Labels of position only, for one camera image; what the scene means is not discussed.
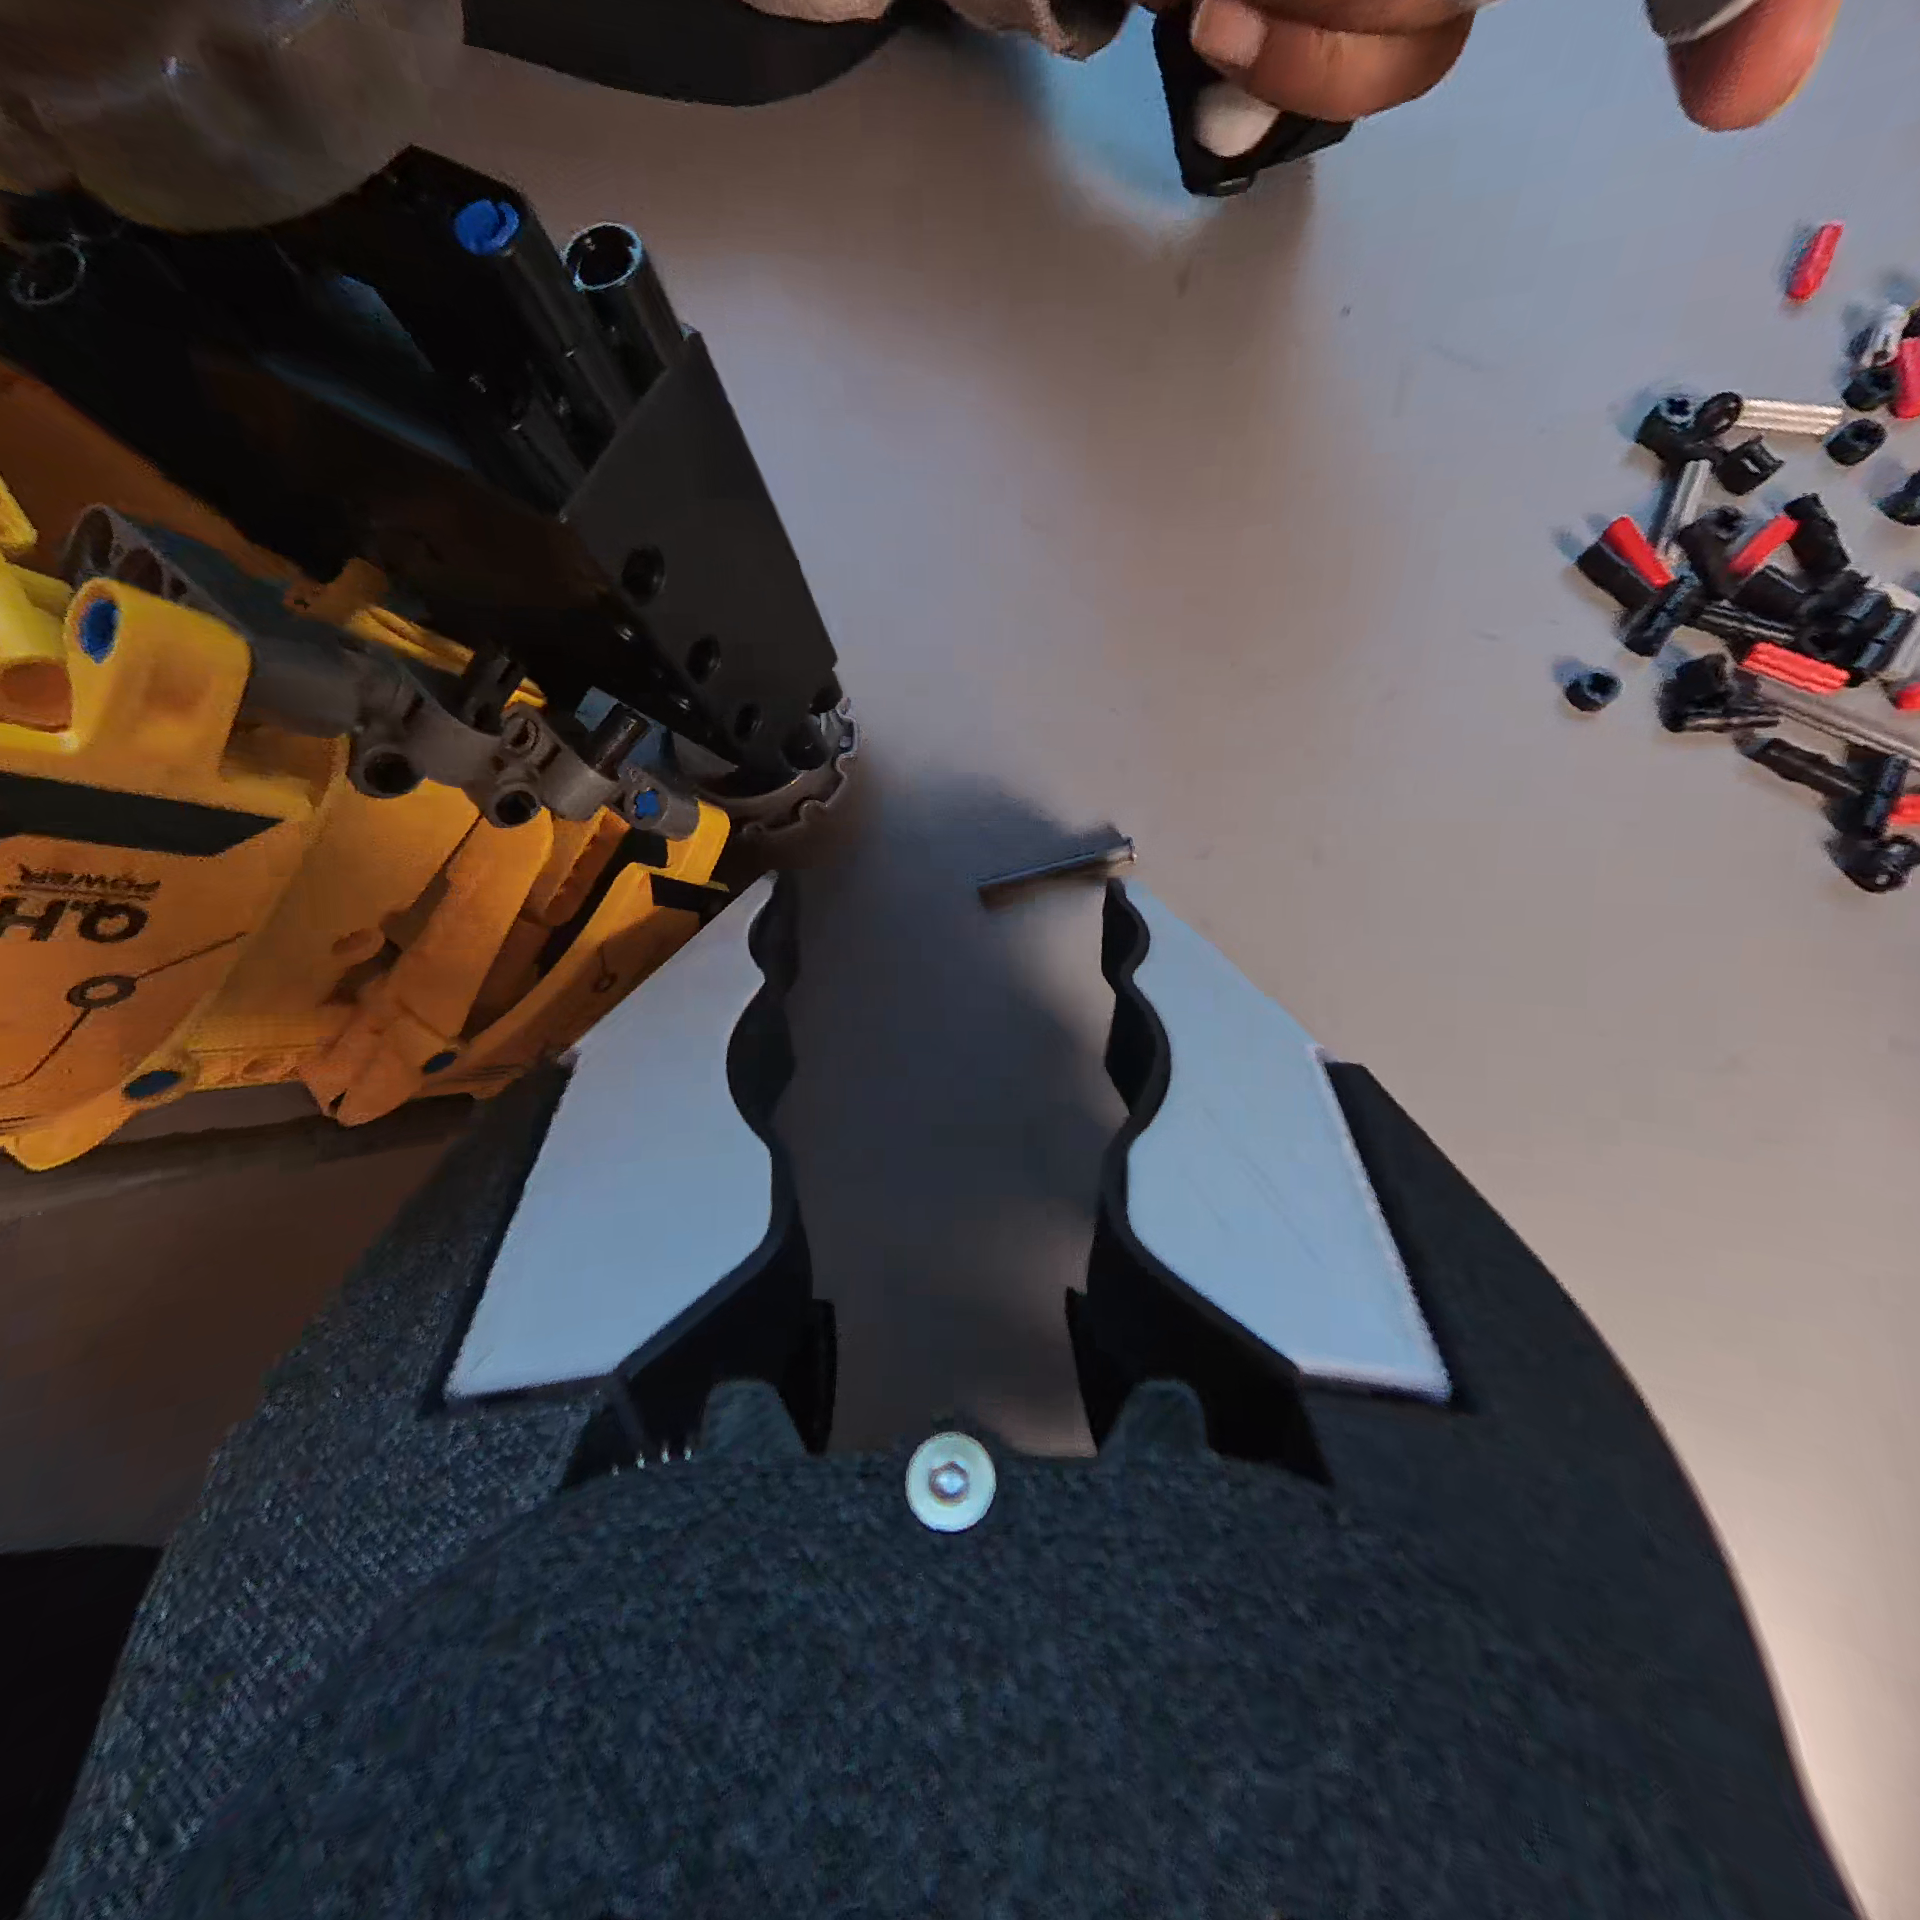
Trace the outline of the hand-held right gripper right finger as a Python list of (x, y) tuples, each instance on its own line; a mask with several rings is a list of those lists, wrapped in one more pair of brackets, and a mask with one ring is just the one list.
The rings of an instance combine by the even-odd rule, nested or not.
[(1448, 1408), (1454, 1373), (1322, 1046), (1137, 881), (1107, 881), (1100, 1157), (1066, 1336), (1090, 1429), (1173, 1381), (1205, 1438), (1311, 1438), (1311, 1386)]

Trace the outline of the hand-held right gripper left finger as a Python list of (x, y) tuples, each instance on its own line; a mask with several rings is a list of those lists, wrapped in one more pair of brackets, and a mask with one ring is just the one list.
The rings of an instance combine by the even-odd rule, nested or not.
[(762, 876), (577, 1046), (445, 1408), (590, 1386), (622, 1438), (695, 1438), (710, 1386), (765, 1381), (825, 1438), (825, 1300), (778, 1134), (796, 979), (796, 885)]

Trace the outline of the grey toy wheel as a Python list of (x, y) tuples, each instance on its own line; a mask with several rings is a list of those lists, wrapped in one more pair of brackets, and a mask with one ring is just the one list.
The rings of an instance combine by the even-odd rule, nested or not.
[(793, 771), (791, 781), (765, 790), (749, 790), (741, 771), (710, 786), (707, 801), (731, 818), (735, 837), (762, 847), (788, 843), (818, 825), (842, 804), (861, 746), (853, 700), (813, 716), (813, 729), (824, 746), (813, 768)]

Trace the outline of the yellow toy brick vehicle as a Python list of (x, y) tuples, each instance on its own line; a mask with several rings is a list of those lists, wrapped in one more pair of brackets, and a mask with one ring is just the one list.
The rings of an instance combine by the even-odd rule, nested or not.
[(173, 235), (4, 195), (4, 1160), (577, 1046), (775, 847), (837, 648), (621, 221), (405, 150)]

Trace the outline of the person's left forearm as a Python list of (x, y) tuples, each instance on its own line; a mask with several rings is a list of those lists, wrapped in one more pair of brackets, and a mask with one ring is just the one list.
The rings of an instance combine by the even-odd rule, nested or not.
[(914, 25), (956, 25), (1039, 44), (1066, 63), (1098, 60), (1140, 3), (889, 3), (883, 17)]

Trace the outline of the person's left hand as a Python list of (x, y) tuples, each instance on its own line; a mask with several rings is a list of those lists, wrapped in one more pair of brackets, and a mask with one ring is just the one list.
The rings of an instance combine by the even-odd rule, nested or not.
[[(1360, 122), (1433, 92), (1489, 3), (1196, 3), (1192, 52), (1269, 109)], [(1679, 109), (1701, 131), (1780, 113), (1822, 63), (1839, 3), (1651, 3)]]

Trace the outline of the black textured pad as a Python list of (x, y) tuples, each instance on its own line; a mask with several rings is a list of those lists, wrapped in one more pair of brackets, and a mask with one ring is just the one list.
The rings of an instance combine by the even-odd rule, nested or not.
[(811, 19), (753, 3), (464, 3), (466, 44), (652, 101), (762, 109), (868, 63), (897, 28), (878, 17)]

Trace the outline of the pile of small brick pins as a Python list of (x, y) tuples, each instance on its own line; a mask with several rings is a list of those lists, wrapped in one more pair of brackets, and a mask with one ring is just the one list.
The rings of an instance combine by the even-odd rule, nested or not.
[(1840, 306), (1828, 389), (1668, 386), (1627, 441), (1651, 467), (1635, 514), (1567, 545), (1620, 664), (1562, 664), (1565, 708), (1614, 708), (1633, 665), (1673, 739), (1713, 739), (1812, 796), (1857, 890), (1918, 887), (1918, 270)]

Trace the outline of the beige printed sweatshirt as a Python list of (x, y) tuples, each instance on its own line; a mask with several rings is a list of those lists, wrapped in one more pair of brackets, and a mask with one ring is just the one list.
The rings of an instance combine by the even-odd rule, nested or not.
[(402, 153), (459, 49), (459, 3), (4, 3), (4, 194), (263, 228)]

